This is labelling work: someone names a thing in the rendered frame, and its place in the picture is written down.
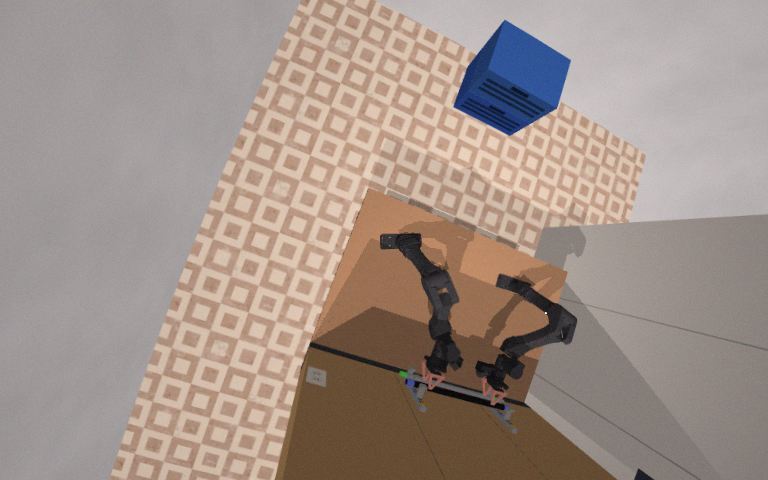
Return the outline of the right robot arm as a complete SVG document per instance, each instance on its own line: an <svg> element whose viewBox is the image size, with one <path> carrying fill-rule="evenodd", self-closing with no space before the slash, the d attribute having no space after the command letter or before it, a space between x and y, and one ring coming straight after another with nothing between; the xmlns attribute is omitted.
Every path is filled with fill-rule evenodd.
<svg viewBox="0 0 768 480"><path fill-rule="evenodd" d="M433 306L433 315L429 320L430 336L434 341L438 340L440 342L436 341L434 348L444 354L439 363L439 367L447 368L447 365L449 364L452 369L456 371L461 368L463 359L460 357L460 350L456 347L455 342L451 338L452 327L448 317L453 304L459 303L459 296L447 270L442 270L440 267L437 268L420 250L422 246L421 234L415 233L406 235L407 236L405 236L405 234L380 235L380 248L399 249L404 257L409 259L419 271L422 287ZM391 245L391 247L389 247L389 245ZM438 294L437 291L443 288L446 288L448 292ZM439 296L441 300L439 299ZM443 306L441 305L441 301Z"/></svg>

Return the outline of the large brown wooden panel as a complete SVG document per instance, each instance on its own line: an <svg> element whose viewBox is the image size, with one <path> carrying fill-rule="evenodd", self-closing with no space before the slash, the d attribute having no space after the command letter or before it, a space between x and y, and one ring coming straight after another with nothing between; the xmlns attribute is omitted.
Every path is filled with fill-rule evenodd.
<svg viewBox="0 0 768 480"><path fill-rule="evenodd" d="M275 480L617 480L524 402L501 403L516 434L487 406L430 391L421 412L407 370L309 350Z"/></svg>

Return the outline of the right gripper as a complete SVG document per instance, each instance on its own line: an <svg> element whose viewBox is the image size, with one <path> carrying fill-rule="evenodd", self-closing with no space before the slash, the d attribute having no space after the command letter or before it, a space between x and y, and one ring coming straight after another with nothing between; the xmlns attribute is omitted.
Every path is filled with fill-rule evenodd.
<svg viewBox="0 0 768 480"><path fill-rule="evenodd" d="M443 355L444 354L442 352L439 352L438 350L435 350L435 348L433 348L431 356L426 356L425 355L425 357L424 357L424 359L426 359L427 362L426 361L422 361L423 380L426 381L428 379L428 376L429 376L429 379L428 379L428 389L430 389L430 390L432 390L438 383L440 383L442 380L445 379L445 376L442 375L440 372L446 373L447 369L439 367L439 363L440 363L441 358L442 358ZM429 372L428 372L428 374L426 376L425 376L425 367L427 367L429 369ZM433 370L437 370L437 371L440 371L440 372L433 371ZM432 378L433 377L437 377L438 379L431 386L431 382L432 382Z"/></svg>

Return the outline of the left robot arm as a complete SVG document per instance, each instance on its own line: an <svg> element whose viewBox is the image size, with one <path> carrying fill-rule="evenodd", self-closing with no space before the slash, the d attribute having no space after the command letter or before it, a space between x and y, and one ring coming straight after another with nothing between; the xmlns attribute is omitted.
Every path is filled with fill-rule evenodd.
<svg viewBox="0 0 768 480"><path fill-rule="evenodd" d="M572 342L577 325L577 318L560 304L551 302L530 286L530 283L525 283L521 280L518 281L518 279L502 274L498 275L496 282L496 287L515 293L517 292L517 294L522 296L528 302L532 301L532 304L535 306L537 305L536 307L541 310L543 309L542 311L548 315L549 324L544 328L525 335L506 338L499 349L510 356L510 358L504 353L498 354L495 362L496 368L494 367L494 364L477 361L475 369L478 377L482 378L489 376L494 382L501 383L503 375L506 372L510 377L517 380L522 377L525 365L518 360L515 360L515 358L518 359L528 351L547 344L563 342L567 345ZM497 370L497 367L501 371Z"/></svg>

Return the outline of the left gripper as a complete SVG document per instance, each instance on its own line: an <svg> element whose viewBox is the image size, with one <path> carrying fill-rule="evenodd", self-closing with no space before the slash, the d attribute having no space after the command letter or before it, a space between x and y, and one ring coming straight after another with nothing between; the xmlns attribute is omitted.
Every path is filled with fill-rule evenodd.
<svg viewBox="0 0 768 480"><path fill-rule="evenodd" d="M504 373L503 378L501 380L501 383L494 382L489 376L486 376L486 378L484 378L484 377L481 378L481 380L482 380L483 396L486 396L490 392L490 390L492 389L492 392L491 392L491 405L495 405L499 400L501 400L502 398L507 396L507 393L505 391L503 391L502 389L500 389L500 388L504 387L505 390L508 390L508 386L503 382L504 379L505 379L506 374L507 373ZM486 392L485 392L485 383L489 384L489 387L488 387ZM494 401L495 395L497 393L500 394L500 395Z"/></svg>

